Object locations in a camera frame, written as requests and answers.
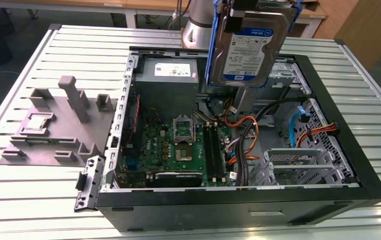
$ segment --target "floor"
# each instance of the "floor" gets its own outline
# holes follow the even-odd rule
[[[0,66],[0,72],[6,72],[0,73],[0,104],[52,23],[113,27],[115,21],[117,27],[127,26],[125,18],[120,14],[111,16],[108,13],[42,10],[39,11],[39,16],[40,17],[36,20],[32,20],[27,10],[12,9],[11,19],[15,23],[16,33],[7,36],[7,41],[10,48],[14,51],[14,60]],[[153,16],[151,19],[147,19],[143,15],[139,16],[139,27],[141,28],[168,29],[169,24],[171,18],[167,16]],[[180,28],[177,24],[173,24],[171,27],[176,30]],[[371,70],[371,74],[381,86],[381,60]]]

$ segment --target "blue cable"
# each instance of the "blue cable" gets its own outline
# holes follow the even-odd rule
[[[303,11],[303,5],[301,5],[301,2],[303,0],[297,0],[297,2],[295,3],[295,7],[297,8],[297,13],[296,13],[296,16],[295,16],[295,19],[292,21],[292,24],[291,24],[291,27],[289,27],[289,32],[292,32],[292,29],[295,28],[295,24],[296,24],[296,21],[297,21],[297,18],[301,14],[301,11]]]
[[[291,118],[291,122],[289,122],[289,141],[291,141],[291,146],[293,148],[297,146],[296,137],[295,137],[296,120],[297,120],[297,117],[300,117],[301,115],[303,115],[301,112],[295,113],[295,115]]]
[[[208,64],[207,64],[207,70],[205,70],[205,79],[207,79],[207,85],[209,85],[209,73],[211,73],[211,65],[212,65],[212,58],[215,55],[215,46],[216,46],[216,37],[217,37],[217,29],[219,29],[219,18],[220,13],[217,12],[217,4],[220,0],[213,0],[215,4],[215,20],[212,23],[212,31],[211,31],[211,40],[209,40],[209,52],[208,52]]]
[[[305,115],[308,117],[312,116],[312,113],[307,112],[303,106],[299,106],[297,109],[300,112],[295,113],[295,115],[291,118],[291,122],[289,122],[289,141],[291,141],[291,146],[293,148],[297,146],[296,137],[295,137],[295,126],[296,126],[297,117],[300,117],[301,115]]]

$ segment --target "wooden cabinet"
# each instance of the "wooden cabinet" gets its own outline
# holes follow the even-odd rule
[[[341,39],[364,67],[381,58],[381,0],[321,0],[328,13],[315,38]]]

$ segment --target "motherboard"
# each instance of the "motherboard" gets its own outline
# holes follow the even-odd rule
[[[207,130],[217,132],[217,137],[208,140]],[[225,177],[225,156],[220,150],[229,141],[229,128],[224,126],[207,126],[203,124],[187,125],[181,124],[160,124],[148,123],[143,130],[141,154],[140,157],[125,156],[125,164],[128,171],[119,172],[120,186],[123,188],[144,188],[148,183],[148,176],[156,173],[196,173],[201,175],[203,186],[224,187],[232,183]],[[192,136],[192,142],[177,142],[177,136]],[[213,145],[219,146],[215,153],[219,159],[216,169],[208,163],[207,154],[211,155],[207,142],[215,141]]]

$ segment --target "aluminum profile table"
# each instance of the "aluminum profile table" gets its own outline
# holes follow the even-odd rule
[[[88,97],[117,96],[128,47],[180,47],[177,31],[64,25],[51,29],[0,107],[0,158],[32,106],[34,88],[77,78]],[[284,54],[308,55],[381,179],[381,89],[347,46],[333,40],[288,38]],[[4,239],[381,239],[381,203],[319,225],[193,231],[121,232],[100,212],[73,213],[79,167],[0,165],[0,238]]]

